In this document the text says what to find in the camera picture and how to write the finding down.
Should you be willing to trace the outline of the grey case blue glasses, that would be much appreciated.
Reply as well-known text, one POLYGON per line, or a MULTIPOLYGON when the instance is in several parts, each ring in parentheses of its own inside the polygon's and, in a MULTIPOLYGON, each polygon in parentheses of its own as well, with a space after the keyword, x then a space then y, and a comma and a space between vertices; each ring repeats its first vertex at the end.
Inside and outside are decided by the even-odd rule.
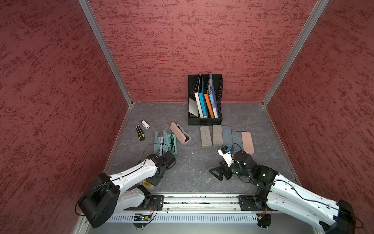
POLYGON ((232 131, 232 152, 236 153, 240 150, 243 150, 243 140, 242 140, 242 133, 238 131, 232 131))

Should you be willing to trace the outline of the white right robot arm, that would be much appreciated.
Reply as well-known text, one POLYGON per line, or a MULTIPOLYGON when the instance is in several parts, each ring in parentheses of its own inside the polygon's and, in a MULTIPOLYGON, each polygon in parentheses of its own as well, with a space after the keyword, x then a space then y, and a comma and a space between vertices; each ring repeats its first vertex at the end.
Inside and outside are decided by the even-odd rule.
POLYGON ((241 209, 250 205, 260 211, 258 226, 268 227, 270 211, 276 210, 297 218, 325 234, 355 233, 356 217, 350 203, 334 201, 319 196, 287 179, 276 170, 260 165, 251 155, 240 150, 234 155, 227 146, 218 150, 223 157, 219 167, 209 172, 218 180, 229 180, 236 176, 244 183, 257 187, 254 195, 241 196, 241 209))

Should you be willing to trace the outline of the pink case yellow glasses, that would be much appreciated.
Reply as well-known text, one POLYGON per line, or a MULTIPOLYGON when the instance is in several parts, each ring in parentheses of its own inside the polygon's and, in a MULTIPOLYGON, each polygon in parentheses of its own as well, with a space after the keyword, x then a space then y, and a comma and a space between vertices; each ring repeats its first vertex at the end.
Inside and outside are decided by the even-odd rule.
POLYGON ((143 185, 146 189, 148 189, 148 190, 153 190, 153 189, 155 188, 154 185, 152 185, 151 183, 149 183, 149 182, 146 181, 146 180, 143 180, 142 185, 143 185))

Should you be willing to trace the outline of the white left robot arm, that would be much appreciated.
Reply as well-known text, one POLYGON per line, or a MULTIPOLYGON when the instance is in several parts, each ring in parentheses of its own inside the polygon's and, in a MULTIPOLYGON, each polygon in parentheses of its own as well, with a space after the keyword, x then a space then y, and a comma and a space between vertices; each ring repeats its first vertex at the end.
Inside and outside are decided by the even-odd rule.
POLYGON ((151 154, 136 166, 113 175, 98 175, 79 198, 77 207, 93 228, 106 223, 114 213, 127 209, 149 211, 135 214, 135 227, 142 228, 154 220, 163 209, 163 196, 153 196, 143 185, 157 186, 164 173, 176 163, 174 154, 151 154))

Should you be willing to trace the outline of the pink case dark sunglasses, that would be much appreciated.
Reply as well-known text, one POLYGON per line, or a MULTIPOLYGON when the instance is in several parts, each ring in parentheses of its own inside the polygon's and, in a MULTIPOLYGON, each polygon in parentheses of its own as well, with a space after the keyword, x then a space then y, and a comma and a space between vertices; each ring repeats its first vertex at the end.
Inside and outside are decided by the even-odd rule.
POLYGON ((175 122, 172 122, 170 125, 170 129, 176 138, 179 140, 180 143, 185 144, 191 140, 190 136, 186 133, 186 131, 175 122))

